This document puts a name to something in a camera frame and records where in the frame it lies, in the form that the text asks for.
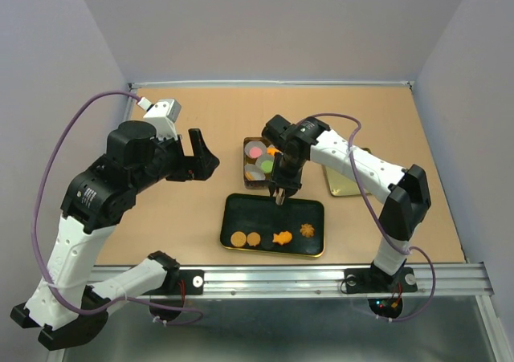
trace green object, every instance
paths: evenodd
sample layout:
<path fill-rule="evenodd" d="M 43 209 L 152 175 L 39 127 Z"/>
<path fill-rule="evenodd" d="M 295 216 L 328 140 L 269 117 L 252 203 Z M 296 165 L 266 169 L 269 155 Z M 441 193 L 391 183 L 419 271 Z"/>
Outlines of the green object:
<path fill-rule="evenodd" d="M 273 161 L 263 161 L 260 165 L 260 168 L 264 171 L 264 173 L 270 173 L 273 169 Z"/>

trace pink object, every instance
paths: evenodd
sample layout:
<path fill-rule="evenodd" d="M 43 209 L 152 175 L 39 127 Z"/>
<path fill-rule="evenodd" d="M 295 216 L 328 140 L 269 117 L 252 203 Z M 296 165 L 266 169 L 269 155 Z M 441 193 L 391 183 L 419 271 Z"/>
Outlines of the pink object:
<path fill-rule="evenodd" d="M 253 148 L 250 149 L 250 152 L 248 153 L 248 156 L 251 157 L 252 159 L 256 159 L 257 157 L 259 157 L 262 154 L 263 154 L 263 151 L 262 151 L 261 148 L 253 147 Z"/>

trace tray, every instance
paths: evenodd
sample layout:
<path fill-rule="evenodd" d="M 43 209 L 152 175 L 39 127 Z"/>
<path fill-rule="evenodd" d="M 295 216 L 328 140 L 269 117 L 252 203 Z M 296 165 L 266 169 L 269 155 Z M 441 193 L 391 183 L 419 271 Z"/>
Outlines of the tray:
<path fill-rule="evenodd" d="M 306 238 L 300 232 L 302 224 L 314 227 L 314 236 Z M 230 237 L 235 231 L 246 235 L 260 234 L 261 243 L 235 247 Z M 292 233 L 292 240 L 281 246 L 273 243 L 273 234 L 281 231 Z M 279 254 L 297 254 L 318 257 L 324 251 L 324 207 L 318 201 L 287 199 L 277 205 L 273 197 L 232 193 L 225 204 L 222 231 L 219 237 L 222 245 L 231 250 L 263 251 Z"/>

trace gray wall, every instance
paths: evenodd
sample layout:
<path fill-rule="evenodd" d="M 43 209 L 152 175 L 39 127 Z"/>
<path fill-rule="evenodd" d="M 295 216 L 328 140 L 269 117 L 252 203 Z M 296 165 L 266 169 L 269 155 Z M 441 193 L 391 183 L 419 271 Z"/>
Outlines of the gray wall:
<path fill-rule="evenodd" d="M 130 82 L 414 79 L 461 0 L 85 0 Z"/>
<path fill-rule="evenodd" d="M 514 0 L 463 0 L 414 96 L 463 248 L 485 262 L 514 344 Z"/>
<path fill-rule="evenodd" d="M 0 360 L 37 361 L 47 354 L 38 332 L 22 331 L 8 315 L 39 281 L 29 240 L 38 183 L 71 115 L 89 96 L 121 89 L 125 80 L 84 0 L 0 0 L 0 13 Z M 46 256 L 64 191 L 100 155 L 122 104 L 97 104 L 65 143 L 41 215 Z"/>

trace wooden table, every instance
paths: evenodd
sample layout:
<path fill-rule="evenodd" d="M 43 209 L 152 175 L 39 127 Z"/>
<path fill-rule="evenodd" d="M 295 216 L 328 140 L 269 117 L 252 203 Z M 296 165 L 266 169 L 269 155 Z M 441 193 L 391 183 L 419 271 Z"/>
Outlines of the wooden table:
<path fill-rule="evenodd" d="M 141 89 L 152 101 L 175 98 L 182 105 L 177 130 L 192 154 L 187 129 L 198 127 L 221 164 L 208 181 L 161 181 L 137 197 L 135 208 L 103 248 L 98 264 L 136 264 L 163 250 L 187 265 L 368 263 L 377 251 L 380 233 L 360 197 L 333 197 L 322 168 L 304 167 L 303 188 L 296 197 L 321 201 L 325 207 L 325 252 L 300 258 L 227 250 L 219 242 L 225 200 L 231 193 L 267 194 L 243 186 L 242 149 L 247 136 L 260 136 L 263 126 L 279 113 L 291 122 L 318 112 L 342 112 L 358 118 L 363 129 L 355 144 L 370 147 L 375 156 L 427 173 L 432 207 L 413 244 L 434 262 L 463 262 L 428 143 L 409 89 L 405 87 L 168 87 Z M 143 112 L 136 107 L 134 119 Z M 342 136 L 354 129 L 350 121 L 324 119 Z M 372 200 L 377 212 L 381 205 Z M 418 254 L 410 262 L 423 262 Z"/>

